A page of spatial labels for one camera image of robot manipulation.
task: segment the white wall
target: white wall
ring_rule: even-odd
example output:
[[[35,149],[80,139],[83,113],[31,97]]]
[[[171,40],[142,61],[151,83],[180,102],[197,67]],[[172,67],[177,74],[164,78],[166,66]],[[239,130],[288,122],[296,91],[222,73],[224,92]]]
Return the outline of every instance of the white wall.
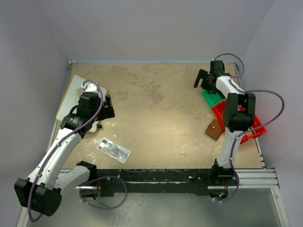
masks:
[[[276,0],[244,54],[245,89],[278,91],[286,102],[283,115],[267,127],[260,145],[268,167],[275,167],[292,226],[303,223],[303,1]],[[257,97],[257,113],[269,120],[278,98]]]
[[[40,0],[69,60],[209,62],[243,55],[273,0]]]
[[[17,224],[21,206],[14,183],[45,154],[67,78],[67,59],[39,2],[1,1],[1,226]]]

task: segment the tan tabletop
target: tan tabletop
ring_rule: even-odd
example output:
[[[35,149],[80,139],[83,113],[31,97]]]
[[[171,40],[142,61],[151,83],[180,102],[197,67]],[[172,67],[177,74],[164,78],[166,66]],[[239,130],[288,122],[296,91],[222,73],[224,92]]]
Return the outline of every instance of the tan tabletop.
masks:
[[[102,121],[103,129],[88,132],[63,168],[73,169],[81,160],[100,169],[210,168],[224,134],[214,141],[204,133],[215,116],[202,89],[193,89],[199,69],[209,70],[209,65],[74,65],[71,76],[108,89],[116,117]],[[235,75],[233,65],[225,69]],[[103,137],[132,150],[125,164],[97,150]],[[254,140],[240,145],[235,166],[262,168]]]

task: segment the purple cable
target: purple cable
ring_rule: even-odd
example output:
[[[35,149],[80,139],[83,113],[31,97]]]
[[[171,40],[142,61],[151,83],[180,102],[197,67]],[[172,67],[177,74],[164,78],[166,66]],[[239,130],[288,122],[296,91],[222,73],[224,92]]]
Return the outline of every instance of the purple cable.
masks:
[[[236,86],[236,85],[234,85],[233,83],[232,83],[232,78],[230,77],[230,79],[229,79],[229,81],[228,81],[229,83],[230,83],[230,85],[234,88],[234,89],[236,89],[236,91],[239,91],[239,92],[242,92],[242,93],[245,93],[245,91],[244,90],[242,90],[241,88],[239,88],[238,86]]]
[[[90,82],[94,85],[97,86],[97,89],[100,93],[100,96],[101,96],[101,103],[100,103],[100,106],[98,108],[98,110],[96,111],[96,113],[87,121],[85,122],[82,126],[76,128],[74,131],[70,132],[69,134],[67,134],[66,136],[64,136],[55,146],[54,148],[52,149],[52,151],[49,153],[49,155],[46,157],[45,161],[42,163],[42,165],[40,166],[40,169],[38,171],[38,176],[35,177],[34,181],[33,181],[33,184],[32,184],[32,187],[30,188],[30,191],[29,191],[29,196],[28,196],[28,202],[27,202],[27,213],[28,213],[28,218],[31,222],[36,222],[38,221],[41,217],[42,217],[42,214],[40,214],[36,219],[33,219],[33,216],[32,216],[32,210],[31,210],[31,203],[32,203],[32,197],[33,197],[33,192],[34,192],[34,188],[35,188],[35,185],[37,184],[38,182],[38,179],[39,177],[41,176],[41,173],[43,172],[43,169],[44,167],[46,166],[46,164],[48,163],[48,161],[50,160],[50,158],[53,156],[53,154],[55,153],[55,151],[57,150],[58,147],[61,146],[61,144],[67,139],[69,138],[72,134],[74,133],[77,133],[79,130],[81,130],[82,128],[84,128],[85,126],[87,126],[91,121],[93,121],[97,115],[99,114],[101,108],[102,108],[102,105],[103,105],[103,101],[104,101],[104,98],[103,98],[103,93],[102,93],[102,90],[100,88],[100,86],[96,83],[96,82],[93,82],[91,80],[85,80],[83,82],[83,85],[85,85],[85,83],[87,82]]]
[[[125,188],[125,196],[124,196],[123,200],[118,205],[115,205],[113,207],[100,207],[100,206],[96,206],[96,205],[94,205],[92,203],[89,203],[86,200],[84,200],[84,198],[81,196],[81,190],[80,190],[79,191],[79,196],[80,196],[81,201],[84,202],[85,204],[91,206],[91,207],[94,207],[94,208],[97,208],[97,209],[100,209],[100,210],[113,210],[113,209],[115,209],[117,207],[120,207],[124,203],[124,201],[126,200],[126,197],[127,197],[127,186],[126,186],[125,182],[123,180],[121,180],[119,177],[116,177],[116,176],[103,176],[103,177],[99,177],[97,179],[94,179],[92,181],[87,181],[84,184],[90,184],[90,183],[93,183],[95,181],[106,179],[108,177],[115,178],[115,179],[121,181],[121,183],[123,184],[123,186]]]
[[[244,74],[244,71],[245,71],[245,66],[244,66],[244,63],[243,63],[242,59],[240,57],[238,57],[237,55],[233,54],[233,53],[222,53],[222,54],[218,55],[217,57],[215,57],[214,60],[216,60],[217,58],[219,58],[221,56],[224,56],[224,55],[233,56],[233,57],[235,57],[236,59],[238,59],[241,62],[241,65],[242,65],[242,73],[241,73],[241,75],[239,75],[238,77],[232,77],[232,78],[241,78],[243,76],[243,74]]]
[[[258,127],[256,127],[256,128],[249,129],[249,130],[247,130],[247,131],[241,132],[241,133],[240,133],[239,135],[237,135],[237,137],[233,140],[233,142],[232,142],[232,148],[231,148],[231,159],[230,159],[230,162],[231,162],[232,170],[233,170],[234,173],[236,174],[237,187],[236,187],[235,191],[234,191],[226,200],[224,200],[224,201],[218,201],[218,202],[227,202],[228,200],[230,200],[232,197],[235,196],[235,194],[237,193],[237,191],[238,191],[238,189],[239,189],[239,185],[240,185],[239,176],[238,176],[238,174],[237,174],[237,172],[236,172],[236,170],[235,170],[235,168],[234,168],[234,166],[233,166],[233,163],[232,163],[232,154],[233,154],[233,150],[234,150],[234,147],[235,147],[235,144],[236,144],[237,139],[238,139],[240,136],[242,136],[242,135],[244,135],[244,134],[246,134],[246,133],[248,133],[248,132],[251,132],[251,131],[254,131],[254,130],[257,130],[257,129],[260,129],[260,128],[263,128],[263,127],[269,125],[270,123],[272,123],[275,119],[277,119],[277,118],[282,114],[282,112],[284,111],[284,108],[285,108],[285,101],[284,101],[283,97],[282,97],[279,93],[277,93],[277,92],[275,92],[275,91],[264,90],[264,89],[257,89],[257,90],[243,91],[243,92],[245,92],[245,93],[253,93],[253,92],[266,92],[266,93],[271,93],[271,94],[273,94],[273,95],[278,96],[278,97],[281,99],[282,107],[281,107],[281,110],[279,111],[279,113],[278,113],[273,119],[271,119],[270,121],[268,121],[268,122],[264,123],[263,125],[260,125],[260,126],[258,126]]]

